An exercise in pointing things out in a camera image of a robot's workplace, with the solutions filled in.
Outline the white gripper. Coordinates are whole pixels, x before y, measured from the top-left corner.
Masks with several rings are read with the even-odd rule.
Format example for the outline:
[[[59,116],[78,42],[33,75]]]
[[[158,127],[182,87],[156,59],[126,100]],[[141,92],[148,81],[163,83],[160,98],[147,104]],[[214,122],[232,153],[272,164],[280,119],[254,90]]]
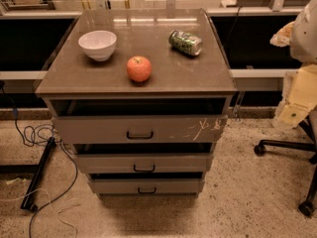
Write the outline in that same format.
[[[290,44],[294,22],[278,30],[269,40],[271,45],[286,47]],[[273,124],[296,127],[317,106],[317,65],[302,66],[296,72],[287,72],[283,79],[282,100],[279,102]]]

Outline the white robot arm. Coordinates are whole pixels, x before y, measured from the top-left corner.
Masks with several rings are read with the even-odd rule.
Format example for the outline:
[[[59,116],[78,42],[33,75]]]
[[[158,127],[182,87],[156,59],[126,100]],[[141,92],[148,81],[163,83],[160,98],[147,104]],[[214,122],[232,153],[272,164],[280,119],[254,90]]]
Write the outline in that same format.
[[[290,55],[302,63],[284,77],[282,100],[274,124],[296,127],[317,106],[317,0],[310,2],[297,18],[275,33],[269,43],[290,47]]]

